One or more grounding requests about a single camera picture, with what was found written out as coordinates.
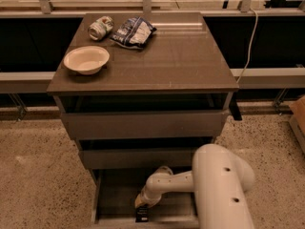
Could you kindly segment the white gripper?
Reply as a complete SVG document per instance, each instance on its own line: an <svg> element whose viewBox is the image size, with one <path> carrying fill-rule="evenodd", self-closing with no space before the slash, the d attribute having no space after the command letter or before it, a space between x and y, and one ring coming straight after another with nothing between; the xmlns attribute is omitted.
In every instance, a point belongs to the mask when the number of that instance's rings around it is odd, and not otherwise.
<svg viewBox="0 0 305 229"><path fill-rule="evenodd" d="M140 206L147 205L149 208L154 207L162 199L162 194L150 190L147 186L144 186L134 201L134 207L139 208Z"/></svg>

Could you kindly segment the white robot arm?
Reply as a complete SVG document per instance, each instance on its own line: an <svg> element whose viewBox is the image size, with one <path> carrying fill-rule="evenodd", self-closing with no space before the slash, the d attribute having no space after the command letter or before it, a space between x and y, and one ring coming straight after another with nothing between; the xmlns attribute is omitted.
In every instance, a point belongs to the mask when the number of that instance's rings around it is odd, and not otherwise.
<svg viewBox="0 0 305 229"><path fill-rule="evenodd" d="M193 154L192 169L175 174L159 167L137 195L134 207L156 205L171 192L194 193L200 229L254 229L245 193L254 186L250 164L225 147L206 144Z"/></svg>

